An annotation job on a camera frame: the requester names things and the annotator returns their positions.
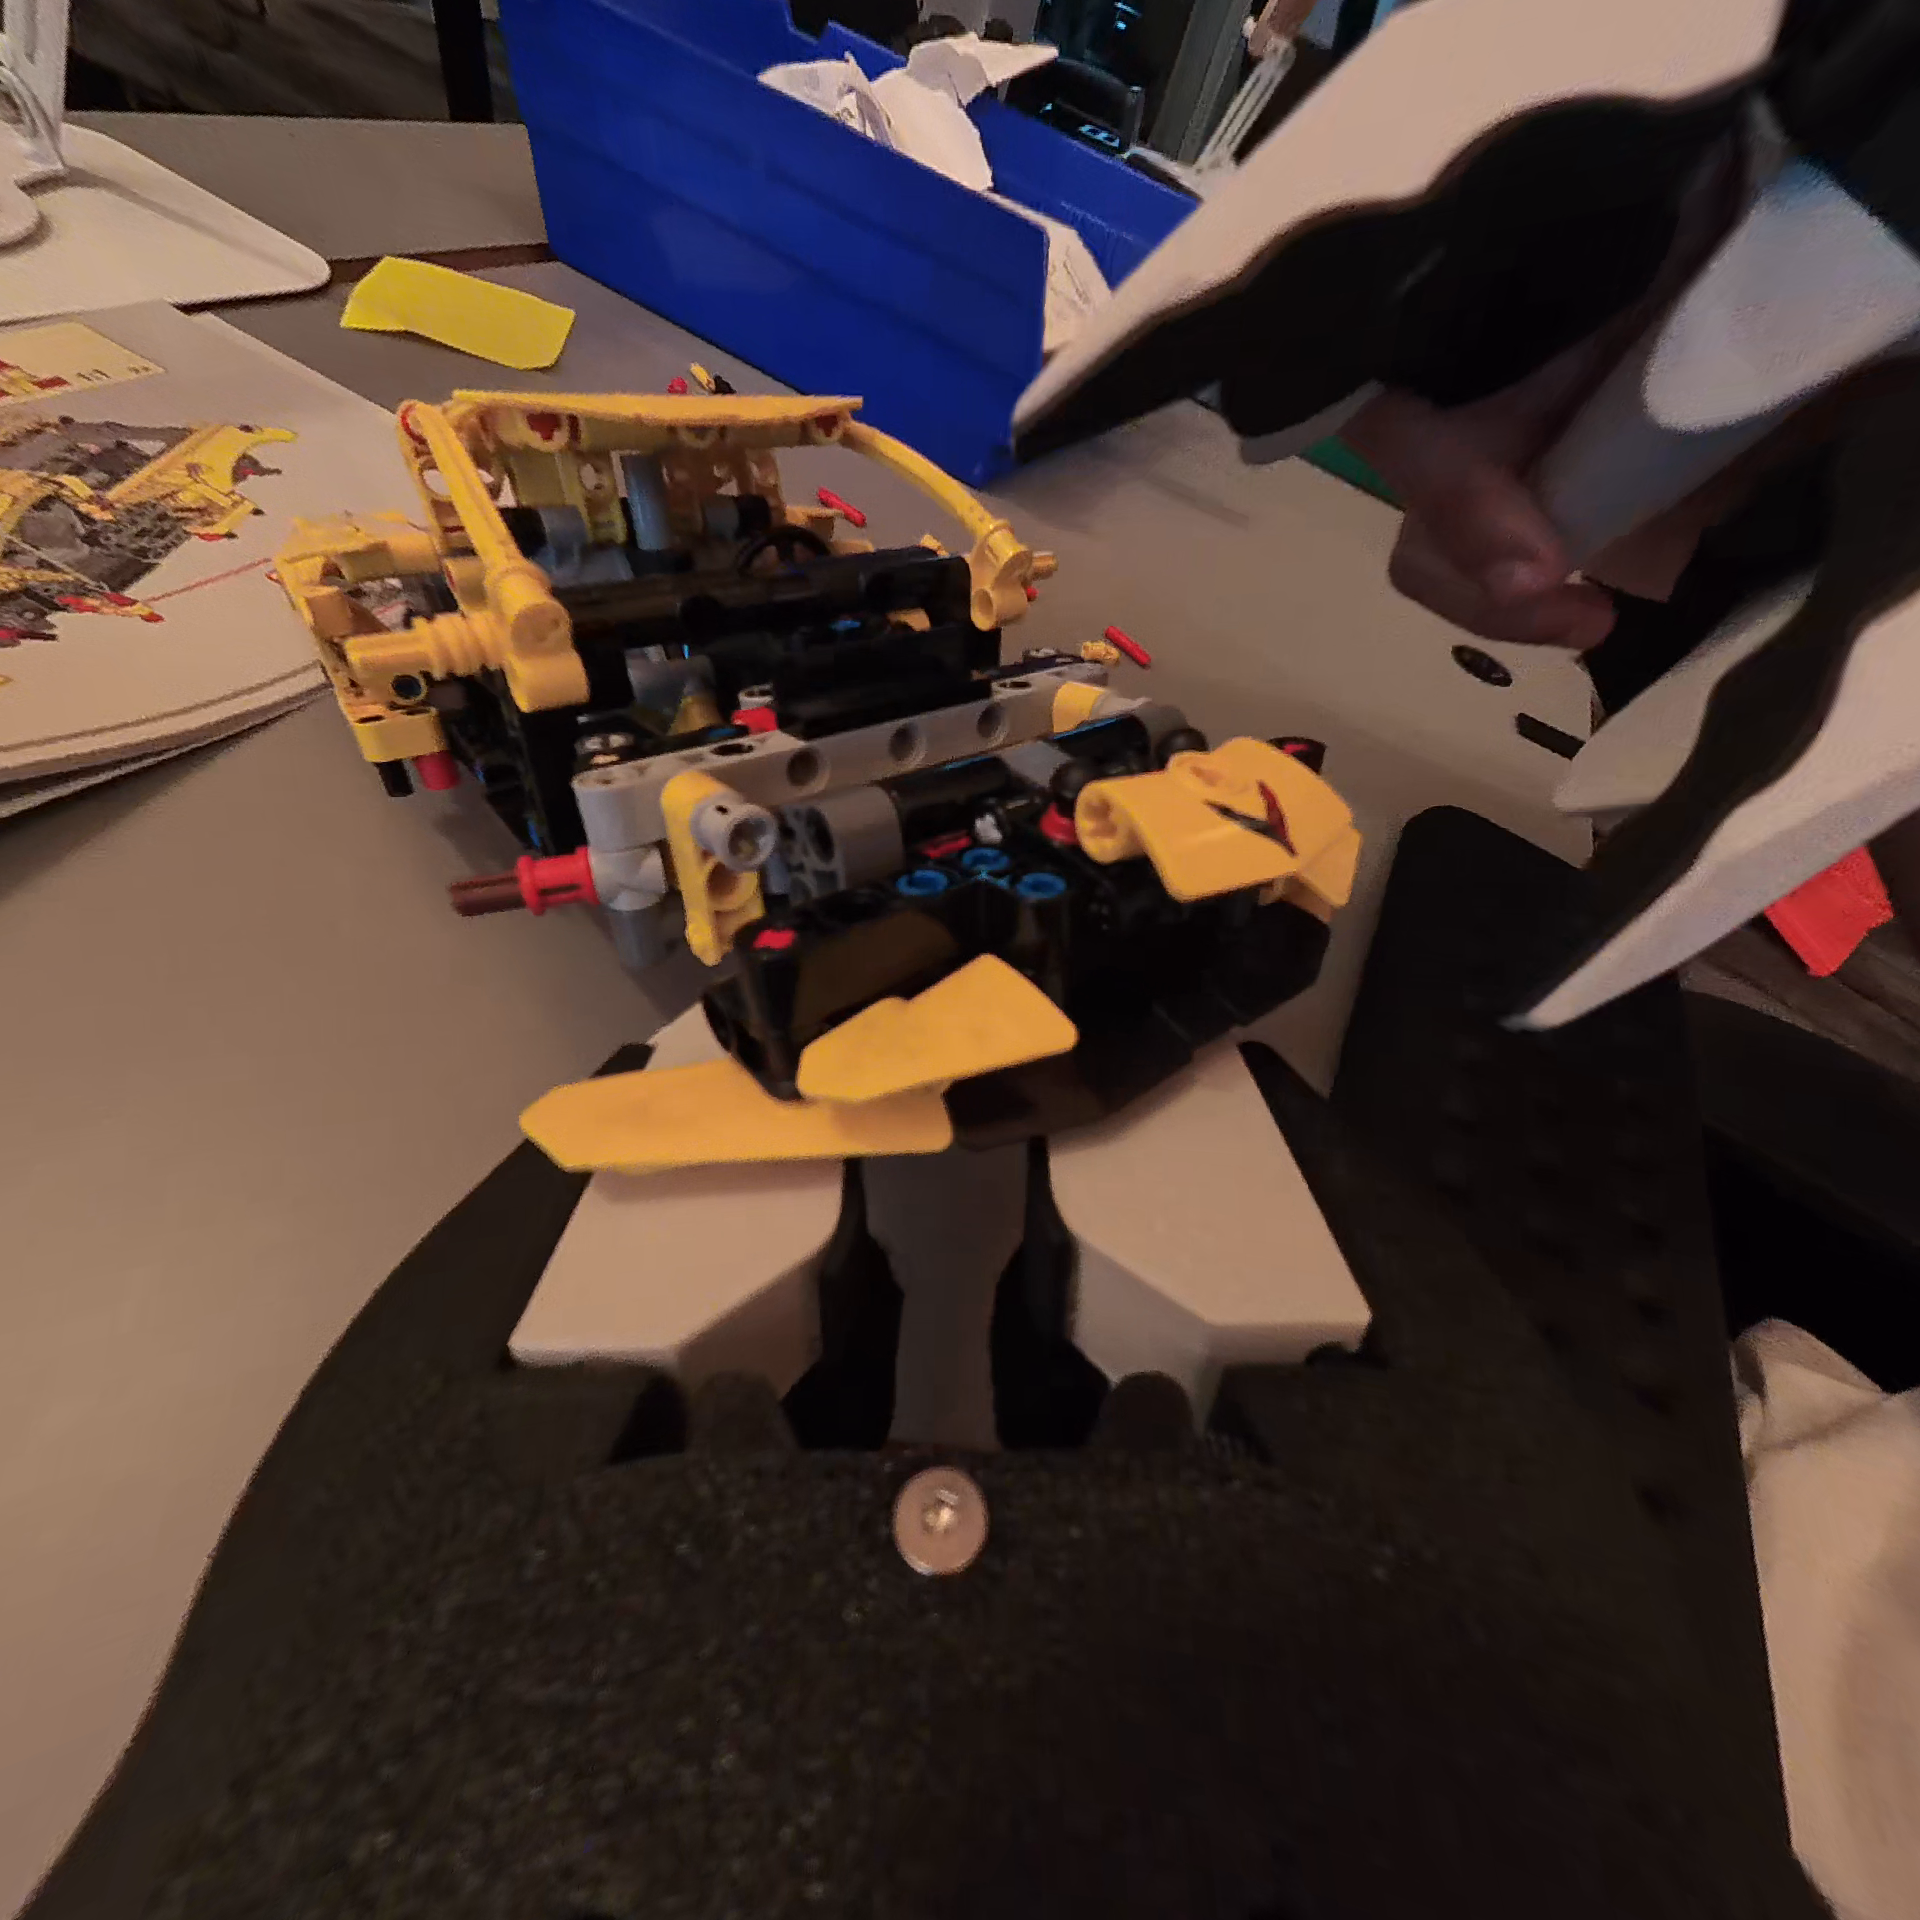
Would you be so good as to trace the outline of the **yellow brick toy car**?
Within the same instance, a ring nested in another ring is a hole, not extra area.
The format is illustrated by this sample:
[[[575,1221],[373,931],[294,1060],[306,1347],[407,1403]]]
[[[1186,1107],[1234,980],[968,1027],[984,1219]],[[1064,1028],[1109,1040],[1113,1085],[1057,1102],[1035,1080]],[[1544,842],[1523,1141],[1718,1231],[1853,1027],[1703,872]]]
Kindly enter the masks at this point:
[[[418,516],[280,552],[389,792],[472,778],[522,843],[458,914],[586,906],[632,971],[712,971],[717,1058],[525,1112],[568,1170],[1098,1125],[1306,991],[1354,893],[1318,741],[1210,743],[1080,650],[1007,659],[1054,558],[857,411],[411,400]]]

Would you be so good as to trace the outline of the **crumpled white paper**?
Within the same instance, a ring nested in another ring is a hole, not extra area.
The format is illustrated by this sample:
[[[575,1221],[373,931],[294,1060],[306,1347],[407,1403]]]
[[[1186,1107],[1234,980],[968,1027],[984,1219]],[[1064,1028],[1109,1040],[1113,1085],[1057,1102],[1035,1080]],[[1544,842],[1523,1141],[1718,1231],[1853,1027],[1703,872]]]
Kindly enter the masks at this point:
[[[984,136],[969,119],[977,98],[1011,80],[1041,74],[1057,60],[1057,47],[1042,42],[1001,42],[958,32],[917,44],[904,66],[877,80],[864,75],[854,54],[842,54],[839,60],[774,64],[759,74],[759,82],[1042,228],[1047,236],[1042,350],[1057,355],[1111,298],[1111,286],[1077,228],[997,189]]]

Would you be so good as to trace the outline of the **orange container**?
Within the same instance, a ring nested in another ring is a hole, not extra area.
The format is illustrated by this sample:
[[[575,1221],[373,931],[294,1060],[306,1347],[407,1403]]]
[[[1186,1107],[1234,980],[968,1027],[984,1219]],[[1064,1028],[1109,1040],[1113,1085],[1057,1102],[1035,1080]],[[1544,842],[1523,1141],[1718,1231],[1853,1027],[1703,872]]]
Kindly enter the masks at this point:
[[[1893,900],[1871,848],[1859,848],[1766,908],[1766,920],[1810,975],[1834,975],[1893,920]]]

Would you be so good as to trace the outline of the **yellow paper note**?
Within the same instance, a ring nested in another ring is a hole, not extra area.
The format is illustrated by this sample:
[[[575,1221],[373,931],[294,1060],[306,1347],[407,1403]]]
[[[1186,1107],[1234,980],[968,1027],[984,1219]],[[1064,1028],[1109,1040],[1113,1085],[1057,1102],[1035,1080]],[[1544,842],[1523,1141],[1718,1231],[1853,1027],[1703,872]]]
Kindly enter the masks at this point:
[[[351,332],[403,334],[519,373],[553,368],[575,323],[566,304],[411,255],[381,258],[341,315]]]

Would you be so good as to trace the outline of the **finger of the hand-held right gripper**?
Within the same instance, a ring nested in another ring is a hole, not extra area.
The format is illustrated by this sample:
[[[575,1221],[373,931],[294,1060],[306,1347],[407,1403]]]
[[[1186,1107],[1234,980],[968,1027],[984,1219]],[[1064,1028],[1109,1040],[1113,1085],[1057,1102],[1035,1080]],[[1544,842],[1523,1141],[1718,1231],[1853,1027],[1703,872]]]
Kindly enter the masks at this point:
[[[1601,829],[1585,919],[1510,1027],[1633,994],[1915,815],[1915,455],[1915,388],[1877,388],[1734,520],[1782,558],[1574,757],[1553,802]]]
[[[1787,5],[1407,6],[1022,394],[1022,464],[1207,398],[1247,440],[1499,394],[1637,304]]]

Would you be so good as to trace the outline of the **white folding stand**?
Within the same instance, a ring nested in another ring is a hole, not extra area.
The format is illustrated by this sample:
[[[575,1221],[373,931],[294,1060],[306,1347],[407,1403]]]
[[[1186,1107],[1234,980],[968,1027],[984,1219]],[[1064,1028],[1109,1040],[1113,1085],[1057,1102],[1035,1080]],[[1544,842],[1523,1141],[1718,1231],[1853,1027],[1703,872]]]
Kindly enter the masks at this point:
[[[1281,91],[1294,64],[1294,44],[1311,11],[1312,2],[1262,2],[1259,11],[1241,23],[1241,51],[1249,69],[1194,163],[1201,176],[1217,176],[1238,164],[1262,111]]]

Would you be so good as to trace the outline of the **open instruction booklet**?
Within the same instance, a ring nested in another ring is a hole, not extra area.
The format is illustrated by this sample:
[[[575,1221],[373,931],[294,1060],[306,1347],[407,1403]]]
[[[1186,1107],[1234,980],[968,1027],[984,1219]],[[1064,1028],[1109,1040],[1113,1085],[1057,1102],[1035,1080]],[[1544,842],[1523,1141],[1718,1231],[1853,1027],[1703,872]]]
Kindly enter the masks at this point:
[[[216,317],[3,332],[3,813],[298,708],[301,519],[405,504],[393,416]]]

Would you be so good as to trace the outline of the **instruction sheet on stand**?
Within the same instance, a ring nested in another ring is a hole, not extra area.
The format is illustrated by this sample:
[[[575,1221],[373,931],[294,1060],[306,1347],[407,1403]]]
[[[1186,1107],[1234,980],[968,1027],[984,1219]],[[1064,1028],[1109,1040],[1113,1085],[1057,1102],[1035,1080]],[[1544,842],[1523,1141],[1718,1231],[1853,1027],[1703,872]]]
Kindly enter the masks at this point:
[[[6,2],[3,323],[323,287],[328,261],[144,154],[64,127],[67,2]]]

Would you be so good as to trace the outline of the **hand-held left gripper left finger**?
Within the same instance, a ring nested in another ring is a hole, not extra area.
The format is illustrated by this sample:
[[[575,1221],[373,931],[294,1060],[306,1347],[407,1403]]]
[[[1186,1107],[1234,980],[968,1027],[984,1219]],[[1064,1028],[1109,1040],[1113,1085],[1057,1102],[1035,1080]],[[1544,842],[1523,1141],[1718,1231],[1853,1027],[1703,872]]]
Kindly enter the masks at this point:
[[[598,1170],[511,1354],[656,1370],[688,1398],[754,1375],[803,1445],[885,1445],[902,1317],[857,1162]]]

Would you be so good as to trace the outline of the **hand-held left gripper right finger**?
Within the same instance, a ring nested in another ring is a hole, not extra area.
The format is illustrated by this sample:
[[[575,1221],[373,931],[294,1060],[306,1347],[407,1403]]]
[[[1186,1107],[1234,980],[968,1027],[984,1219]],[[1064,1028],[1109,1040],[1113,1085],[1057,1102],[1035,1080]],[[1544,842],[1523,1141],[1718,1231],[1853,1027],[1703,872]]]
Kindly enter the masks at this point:
[[[1247,1052],[1021,1150],[1021,1439],[1081,1445],[1131,1375],[1205,1422],[1227,1374],[1359,1354],[1375,1314]]]

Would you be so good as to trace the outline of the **black device with display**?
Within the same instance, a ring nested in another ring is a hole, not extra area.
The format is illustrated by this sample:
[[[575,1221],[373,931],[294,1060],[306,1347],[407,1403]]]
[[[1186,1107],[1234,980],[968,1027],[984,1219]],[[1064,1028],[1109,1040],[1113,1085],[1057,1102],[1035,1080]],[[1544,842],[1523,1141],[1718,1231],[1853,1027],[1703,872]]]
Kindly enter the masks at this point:
[[[1067,136],[1125,158],[1141,136],[1146,87],[1080,60],[1054,60],[1021,85],[1022,111]]]

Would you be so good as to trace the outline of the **person's right hand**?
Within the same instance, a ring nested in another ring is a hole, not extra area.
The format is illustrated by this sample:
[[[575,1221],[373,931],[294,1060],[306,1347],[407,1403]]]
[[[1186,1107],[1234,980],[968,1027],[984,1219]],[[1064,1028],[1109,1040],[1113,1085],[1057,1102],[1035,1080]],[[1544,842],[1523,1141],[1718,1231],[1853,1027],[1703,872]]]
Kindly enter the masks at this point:
[[[1585,582],[1530,469],[1574,400],[1542,380],[1443,408],[1408,394],[1367,400],[1341,439],[1401,504],[1391,582],[1478,640],[1589,652],[1616,624]]]

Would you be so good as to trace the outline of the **blue plastic bin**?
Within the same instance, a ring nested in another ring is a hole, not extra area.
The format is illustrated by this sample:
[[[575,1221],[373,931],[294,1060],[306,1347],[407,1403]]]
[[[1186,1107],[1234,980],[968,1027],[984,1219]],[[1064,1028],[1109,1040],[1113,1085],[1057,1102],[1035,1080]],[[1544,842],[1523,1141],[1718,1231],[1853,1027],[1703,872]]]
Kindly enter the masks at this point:
[[[950,472],[1011,469],[1047,358],[1050,243],[1119,287],[1194,198],[985,90],[987,184],[958,182],[762,78],[906,70],[786,5],[502,5],[546,243],[573,270],[801,394],[857,396]]]

